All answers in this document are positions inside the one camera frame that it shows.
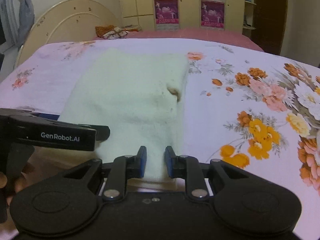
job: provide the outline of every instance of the floral bedsheet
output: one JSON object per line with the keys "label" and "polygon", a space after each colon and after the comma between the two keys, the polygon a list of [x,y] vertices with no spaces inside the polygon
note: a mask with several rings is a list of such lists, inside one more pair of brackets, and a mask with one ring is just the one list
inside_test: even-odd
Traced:
{"label": "floral bedsheet", "polygon": [[295,232],[305,240],[319,238],[319,69],[189,39],[57,43],[40,48],[0,84],[0,107],[60,114],[78,78],[109,47],[185,54],[184,154],[201,162],[220,158],[287,187],[303,206]]}

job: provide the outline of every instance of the curved wooden headboard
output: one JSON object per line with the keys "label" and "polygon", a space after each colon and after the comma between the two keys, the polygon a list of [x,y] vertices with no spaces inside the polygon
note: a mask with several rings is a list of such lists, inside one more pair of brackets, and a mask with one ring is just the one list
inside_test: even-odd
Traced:
{"label": "curved wooden headboard", "polygon": [[120,21],[94,0],[65,0],[47,10],[33,25],[21,47],[15,68],[37,49],[49,43],[90,41],[96,37],[95,26],[119,26]]}

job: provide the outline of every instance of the purple calendar picture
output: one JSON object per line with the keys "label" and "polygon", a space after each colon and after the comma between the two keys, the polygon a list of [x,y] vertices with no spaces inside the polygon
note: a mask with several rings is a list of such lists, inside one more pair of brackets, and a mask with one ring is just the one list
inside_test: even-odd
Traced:
{"label": "purple calendar picture", "polygon": [[201,1],[201,26],[223,28],[224,3]]}
{"label": "purple calendar picture", "polygon": [[156,24],[179,24],[178,0],[155,0]]}

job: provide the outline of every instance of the brown door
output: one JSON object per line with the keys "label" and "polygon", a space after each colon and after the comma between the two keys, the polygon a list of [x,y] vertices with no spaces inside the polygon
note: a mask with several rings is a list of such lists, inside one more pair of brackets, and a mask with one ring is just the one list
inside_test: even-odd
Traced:
{"label": "brown door", "polygon": [[287,18],[288,0],[255,0],[251,40],[265,52],[279,55]]}

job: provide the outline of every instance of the shelf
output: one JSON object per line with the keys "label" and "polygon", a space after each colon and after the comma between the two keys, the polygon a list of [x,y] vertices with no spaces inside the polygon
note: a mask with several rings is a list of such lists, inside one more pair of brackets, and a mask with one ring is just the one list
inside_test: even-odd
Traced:
{"label": "shelf", "polygon": [[256,3],[254,3],[254,2],[249,2],[249,1],[246,1],[246,0],[244,0],[246,3],[250,3],[250,4],[253,4],[253,5],[257,5]]}
{"label": "shelf", "polygon": [[249,26],[243,26],[244,29],[247,29],[247,30],[255,30],[256,28],[255,27],[249,27]]}

